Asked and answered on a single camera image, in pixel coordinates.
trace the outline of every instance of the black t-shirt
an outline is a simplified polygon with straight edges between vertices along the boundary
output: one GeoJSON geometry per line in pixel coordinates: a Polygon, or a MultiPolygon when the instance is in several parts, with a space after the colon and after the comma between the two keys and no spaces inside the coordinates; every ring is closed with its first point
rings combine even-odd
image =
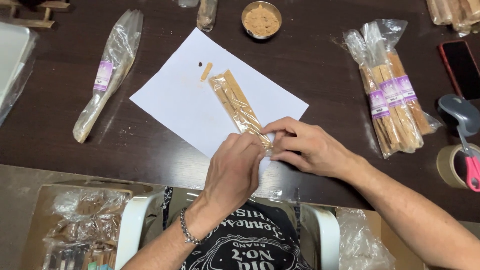
{"type": "Polygon", "coordinates": [[[181,270],[311,270],[287,214],[246,203],[198,245],[181,270]]]}

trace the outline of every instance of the table surface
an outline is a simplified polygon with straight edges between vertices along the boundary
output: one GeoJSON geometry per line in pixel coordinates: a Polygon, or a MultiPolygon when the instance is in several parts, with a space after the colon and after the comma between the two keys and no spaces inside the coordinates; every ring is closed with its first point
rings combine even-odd
{"type": "MultiPolygon", "coordinates": [[[[283,23],[273,38],[263,42],[252,40],[242,28],[240,15],[248,2],[220,1],[216,25],[207,35],[308,103],[302,121],[323,127],[457,219],[480,222],[480,196],[449,187],[438,174],[439,150],[459,143],[444,128],[425,136],[425,145],[414,154],[381,157],[358,66],[342,44],[342,33],[363,23],[407,20],[396,48],[424,111],[438,118],[435,100],[453,88],[436,47],[457,38],[451,29],[433,25],[424,1],[271,0],[283,23]]],[[[72,13],[54,14],[56,31],[40,33],[32,75],[0,128],[0,163],[201,189],[209,159],[129,100],[194,29],[197,8],[180,8],[170,0],[71,4],[76,7],[72,13]],[[144,13],[135,63],[88,140],[79,144],[72,128],[92,96],[108,34],[128,8],[144,13]]],[[[480,60],[479,36],[465,40],[480,60]]],[[[469,142],[480,145],[480,136],[469,142]]],[[[296,188],[302,202],[371,208],[351,186],[279,162],[271,163],[255,195],[295,200],[296,188]]]]}

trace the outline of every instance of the person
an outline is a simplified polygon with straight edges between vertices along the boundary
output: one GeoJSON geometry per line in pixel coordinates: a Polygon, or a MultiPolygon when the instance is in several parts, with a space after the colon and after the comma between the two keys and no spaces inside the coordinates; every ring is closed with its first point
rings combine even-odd
{"type": "MultiPolygon", "coordinates": [[[[480,241],[417,192],[347,150],[319,126],[286,117],[268,124],[275,132],[271,160],[335,177],[355,187],[402,241],[427,265],[457,270],[480,267],[480,241]]],[[[205,188],[181,218],[142,248],[123,270],[310,269],[284,212],[246,203],[258,187],[264,157],[258,137],[230,134],[213,155],[205,188]]]]}

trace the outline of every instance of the hand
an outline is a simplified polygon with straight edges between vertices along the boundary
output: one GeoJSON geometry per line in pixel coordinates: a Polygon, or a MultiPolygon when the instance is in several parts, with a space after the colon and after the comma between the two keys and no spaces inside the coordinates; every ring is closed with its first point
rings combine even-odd
{"type": "Polygon", "coordinates": [[[258,188],[258,167],[264,156],[257,136],[228,135],[210,160],[204,190],[185,214],[193,236],[203,238],[248,200],[258,188]]]}
{"type": "Polygon", "coordinates": [[[361,157],[346,149],[321,127],[285,117],[265,126],[260,133],[275,131],[270,160],[282,160],[303,172],[345,180],[361,157]]]}

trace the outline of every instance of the red scissors handle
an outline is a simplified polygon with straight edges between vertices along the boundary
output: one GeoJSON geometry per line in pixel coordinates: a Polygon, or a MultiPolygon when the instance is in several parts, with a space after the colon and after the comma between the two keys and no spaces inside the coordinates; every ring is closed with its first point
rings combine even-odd
{"type": "Polygon", "coordinates": [[[475,191],[480,192],[480,162],[476,156],[465,157],[467,164],[467,186],[475,191]]]}

